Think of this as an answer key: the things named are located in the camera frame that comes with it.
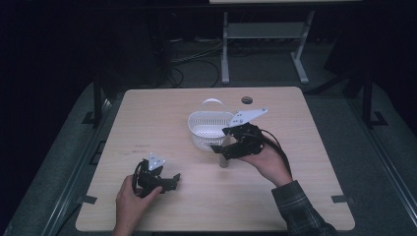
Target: dark background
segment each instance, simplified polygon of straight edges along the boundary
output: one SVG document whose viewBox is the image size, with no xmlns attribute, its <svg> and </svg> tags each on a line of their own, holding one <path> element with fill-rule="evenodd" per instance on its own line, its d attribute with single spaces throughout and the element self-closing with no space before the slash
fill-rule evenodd
<svg viewBox="0 0 417 236">
<path fill-rule="evenodd" d="M 105 6 L 91 10 L 102 4 L 97 2 L 1 3 L 0 232 L 13 216 L 78 96 L 95 77 L 100 77 L 110 98 L 126 89 L 156 88 L 169 70 L 168 39 L 221 37 L 221 11 L 108 11 Z M 149 2 L 137 1 L 136 6 L 149 6 Z M 169 1 L 173 5 L 189 2 Z M 326 68 L 337 75 L 357 66 L 371 72 L 417 134 L 416 3 L 385 1 L 335 9 L 318 10 L 309 35 L 309 41 L 316 43 L 338 39 Z M 279 20 L 297 17 L 287 11 L 281 12 Z M 304 16 L 305 9 L 300 11 Z M 275 16 L 272 11 L 248 9 L 232 14 L 236 21 L 276 20 Z M 358 76 L 356 80 L 360 84 L 363 78 Z"/>
</svg>

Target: white stand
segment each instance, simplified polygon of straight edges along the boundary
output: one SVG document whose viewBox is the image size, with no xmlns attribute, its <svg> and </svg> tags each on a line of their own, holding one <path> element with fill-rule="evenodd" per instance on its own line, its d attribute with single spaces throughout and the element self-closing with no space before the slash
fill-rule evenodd
<svg viewBox="0 0 417 236">
<path fill-rule="evenodd" d="M 227 61 L 227 43 L 229 38 L 299 38 L 300 44 L 296 51 L 291 52 L 291 58 L 301 83 L 307 84 L 309 79 L 300 58 L 314 14 L 315 11 L 310 11 L 306 21 L 301 23 L 228 23 L 227 12 L 225 12 L 223 21 L 223 52 L 221 55 L 222 83 L 224 85 L 230 83 Z"/>
</svg>

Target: black device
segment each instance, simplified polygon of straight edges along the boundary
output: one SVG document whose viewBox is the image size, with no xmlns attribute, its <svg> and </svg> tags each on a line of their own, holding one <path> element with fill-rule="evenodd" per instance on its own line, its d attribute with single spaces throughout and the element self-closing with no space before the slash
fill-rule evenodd
<svg viewBox="0 0 417 236">
<path fill-rule="evenodd" d="M 285 164 L 288 173 L 291 175 L 291 169 L 289 166 L 288 158 L 285 152 L 282 150 L 279 141 L 276 137 L 266 130 L 261 130 L 258 126 L 251 123 L 245 123 L 240 126 L 222 129 L 224 135 L 230 135 L 236 139 L 236 143 L 229 146 L 211 146 L 211 149 L 215 153 L 221 153 L 224 158 L 232 159 L 239 158 L 250 154 L 259 154 L 264 144 L 271 146 L 281 157 Z M 265 137 L 263 132 L 270 134 L 276 143 L 269 138 Z"/>
<path fill-rule="evenodd" d="M 133 174 L 132 188 L 135 195 L 144 198 L 158 186 L 162 187 L 161 194 L 164 194 L 166 191 L 175 190 L 181 174 L 176 174 L 172 179 L 162 179 L 159 176 L 162 169 L 163 166 L 159 166 L 154 170 L 149 170 L 149 161 L 146 159 L 141 161 Z"/>
</svg>

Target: white plastic basket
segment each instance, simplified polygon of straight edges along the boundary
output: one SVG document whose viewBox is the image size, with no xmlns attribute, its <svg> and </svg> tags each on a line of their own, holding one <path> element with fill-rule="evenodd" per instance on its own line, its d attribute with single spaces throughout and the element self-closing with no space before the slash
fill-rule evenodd
<svg viewBox="0 0 417 236">
<path fill-rule="evenodd" d="M 192 133 L 194 145 L 200 150 L 212 151 L 212 145 L 221 146 L 226 138 L 222 129 L 229 125 L 233 114 L 227 111 L 204 111 L 204 105 L 208 102 L 224 104 L 215 98 L 203 101 L 201 110 L 193 112 L 188 118 L 188 126 Z"/>
</svg>

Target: dark floor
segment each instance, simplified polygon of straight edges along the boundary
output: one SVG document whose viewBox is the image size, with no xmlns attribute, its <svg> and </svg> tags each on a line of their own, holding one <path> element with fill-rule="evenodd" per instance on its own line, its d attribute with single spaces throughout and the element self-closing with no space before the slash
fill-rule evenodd
<svg viewBox="0 0 417 236">
<path fill-rule="evenodd" d="M 173 47 L 178 52 L 176 58 L 184 58 L 215 44 L 215 41 L 179 41 Z M 295 86 L 309 90 L 334 77 L 324 69 L 333 44 L 309 43 L 302 61 L 310 83 L 301 85 L 289 56 L 296 45 L 297 41 L 248 42 L 245 48 L 230 57 L 231 82 L 228 86 Z M 215 84 L 219 63 L 219 54 L 213 53 L 181 65 L 174 64 L 172 77 L 160 88 L 223 87 L 221 82 Z M 417 224 L 408 213 L 390 170 L 384 165 L 389 157 L 411 195 L 417 196 L 417 139 L 378 86 L 374 86 L 373 111 L 381 112 L 388 125 L 368 129 L 361 120 L 361 95 L 345 98 L 342 94 L 345 85 L 346 82 L 341 82 L 320 94 L 305 96 L 343 193 L 354 200 L 349 206 L 356 226 L 340 235 L 417 235 Z M 53 235 L 61 225 L 59 235 L 110 234 L 79 232 L 75 228 L 78 211 L 74 214 L 71 211 L 77 207 L 77 197 L 87 192 L 95 169 L 89 164 L 90 158 L 99 142 L 106 140 L 122 98 L 123 93 L 119 93 L 111 104 L 104 106 L 104 118 L 100 126 L 93 129 L 92 125 L 82 124 L 86 113 L 93 110 L 92 86 L 86 88 L 16 211 L 6 235 Z M 62 209 L 62 214 L 56 214 L 54 208 L 55 211 Z M 157 232 L 154 235 L 173 233 Z"/>
</svg>

